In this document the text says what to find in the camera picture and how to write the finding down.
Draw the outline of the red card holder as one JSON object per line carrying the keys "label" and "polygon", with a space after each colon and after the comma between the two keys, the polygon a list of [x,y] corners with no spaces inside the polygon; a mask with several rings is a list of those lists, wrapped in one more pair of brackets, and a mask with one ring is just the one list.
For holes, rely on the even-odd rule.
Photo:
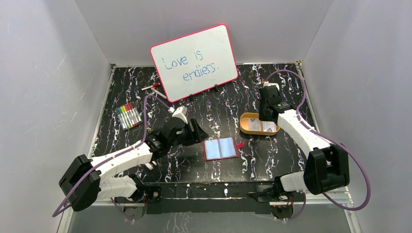
{"label": "red card holder", "polygon": [[205,140],[203,142],[204,161],[238,158],[239,150],[245,145],[237,143],[234,137]]}

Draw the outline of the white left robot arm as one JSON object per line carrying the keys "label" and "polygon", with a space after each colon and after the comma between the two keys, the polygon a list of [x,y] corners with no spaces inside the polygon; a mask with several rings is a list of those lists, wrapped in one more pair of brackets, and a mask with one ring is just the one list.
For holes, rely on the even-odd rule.
{"label": "white left robot arm", "polygon": [[117,177],[117,174],[155,162],[173,147],[202,143],[208,137],[196,119],[185,122],[171,117],[162,128],[124,149],[96,158],[79,155],[59,181],[66,196],[63,202],[68,202],[76,212],[107,198],[125,197],[139,202],[145,196],[144,187],[136,183],[136,178]]}

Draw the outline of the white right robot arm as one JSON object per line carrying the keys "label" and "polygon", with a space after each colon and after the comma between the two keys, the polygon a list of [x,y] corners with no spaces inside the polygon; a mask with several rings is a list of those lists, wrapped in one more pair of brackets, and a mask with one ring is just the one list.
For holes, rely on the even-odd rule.
{"label": "white right robot arm", "polygon": [[282,101],[277,84],[265,83],[259,93],[259,120],[280,127],[307,158],[303,171],[275,178],[274,196],[286,201],[294,191],[318,195],[349,185],[348,153],[312,132],[298,112]]}

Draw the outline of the orange oval tray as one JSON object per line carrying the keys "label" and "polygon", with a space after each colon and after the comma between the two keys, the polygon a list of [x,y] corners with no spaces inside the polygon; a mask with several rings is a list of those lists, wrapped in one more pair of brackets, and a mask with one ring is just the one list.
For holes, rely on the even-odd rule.
{"label": "orange oval tray", "polygon": [[273,136],[277,134],[277,132],[280,130],[280,127],[277,125],[277,132],[264,132],[262,130],[262,125],[261,125],[261,120],[260,120],[260,128],[261,131],[249,131],[248,127],[248,119],[249,118],[258,118],[259,119],[259,113],[244,113],[240,117],[240,130],[245,133],[245,134],[251,134],[251,135],[264,135],[264,136]]}

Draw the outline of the white marker pen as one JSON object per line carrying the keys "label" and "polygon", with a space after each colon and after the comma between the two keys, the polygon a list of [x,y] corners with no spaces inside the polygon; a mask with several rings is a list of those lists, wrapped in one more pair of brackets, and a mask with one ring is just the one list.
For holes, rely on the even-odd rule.
{"label": "white marker pen", "polygon": [[160,91],[156,90],[155,88],[152,87],[151,90],[155,92],[156,94],[158,94],[159,96],[161,96],[162,98],[167,99],[166,95],[162,94]]}

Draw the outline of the red capped marker pen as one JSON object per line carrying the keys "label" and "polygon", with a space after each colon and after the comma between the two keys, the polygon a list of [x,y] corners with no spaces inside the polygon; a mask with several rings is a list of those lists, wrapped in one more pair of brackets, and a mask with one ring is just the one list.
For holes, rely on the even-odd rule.
{"label": "red capped marker pen", "polygon": [[142,88],[141,91],[145,91],[145,90],[155,88],[155,87],[158,87],[158,86],[160,86],[160,83],[154,83],[153,85]]}

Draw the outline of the pack of coloured markers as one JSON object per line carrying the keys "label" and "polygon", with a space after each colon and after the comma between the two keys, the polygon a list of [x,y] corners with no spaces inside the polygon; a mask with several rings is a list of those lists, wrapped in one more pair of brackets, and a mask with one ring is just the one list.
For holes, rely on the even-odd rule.
{"label": "pack of coloured markers", "polygon": [[141,115],[134,103],[127,103],[115,109],[120,125],[127,131],[142,123]]}

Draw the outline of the pink framed whiteboard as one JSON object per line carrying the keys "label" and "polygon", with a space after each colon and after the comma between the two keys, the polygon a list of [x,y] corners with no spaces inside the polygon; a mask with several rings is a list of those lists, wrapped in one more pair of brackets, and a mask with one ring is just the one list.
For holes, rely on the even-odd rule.
{"label": "pink framed whiteboard", "polygon": [[239,76],[225,24],[154,45],[150,54],[169,102],[215,88]]}

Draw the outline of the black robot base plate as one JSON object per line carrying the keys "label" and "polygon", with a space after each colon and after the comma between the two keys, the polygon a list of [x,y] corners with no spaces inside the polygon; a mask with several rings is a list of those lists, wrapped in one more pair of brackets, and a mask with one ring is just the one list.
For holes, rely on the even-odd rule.
{"label": "black robot base plate", "polygon": [[291,216],[303,195],[278,195],[273,182],[146,183],[137,198],[115,198],[128,208],[143,207],[148,215],[166,213],[254,212]]}

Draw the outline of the aluminium frame rail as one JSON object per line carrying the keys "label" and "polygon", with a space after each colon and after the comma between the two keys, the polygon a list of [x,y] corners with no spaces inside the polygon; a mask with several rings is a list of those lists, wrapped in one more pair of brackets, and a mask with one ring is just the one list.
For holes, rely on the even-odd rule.
{"label": "aluminium frame rail", "polygon": [[[319,195],[313,195],[310,193],[307,193],[306,195],[303,195],[303,201],[299,202],[297,204],[331,204],[333,201],[336,201],[337,203],[349,207],[352,205],[352,199],[350,197],[349,191],[347,188],[338,188],[332,191],[327,192],[326,195],[319,194]],[[145,215],[145,209],[143,207],[131,207],[131,212],[128,212],[128,208],[124,207],[121,204],[116,203],[115,198],[113,200],[110,199],[102,199],[102,200],[97,200],[94,202],[95,206],[117,206],[119,209],[125,214],[124,218],[127,221],[136,221],[138,219],[138,216],[136,215],[137,213],[137,208],[142,209],[142,214]]]}

